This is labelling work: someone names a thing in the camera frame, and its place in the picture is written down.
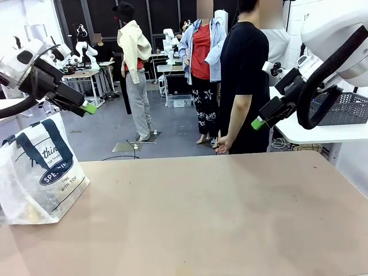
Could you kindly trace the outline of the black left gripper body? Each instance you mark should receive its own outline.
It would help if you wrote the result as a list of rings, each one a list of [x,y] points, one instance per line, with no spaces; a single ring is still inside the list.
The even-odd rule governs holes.
[[[82,109],[85,101],[84,95],[65,83],[58,85],[55,91],[47,92],[46,99],[61,110],[73,112],[79,117],[83,117],[86,113]]]

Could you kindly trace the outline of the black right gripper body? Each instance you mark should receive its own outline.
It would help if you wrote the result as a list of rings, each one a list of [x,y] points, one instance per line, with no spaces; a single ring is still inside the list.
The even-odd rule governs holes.
[[[279,121],[288,118],[296,107],[297,104],[286,97],[274,97],[259,110],[259,117],[268,127],[273,127]]]

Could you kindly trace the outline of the person's right hand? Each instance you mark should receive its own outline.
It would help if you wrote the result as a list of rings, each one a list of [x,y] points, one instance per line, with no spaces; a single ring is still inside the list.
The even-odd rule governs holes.
[[[218,154],[225,154],[227,153],[233,144],[233,138],[226,135],[224,137],[220,137],[217,139],[217,148],[216,152]]]

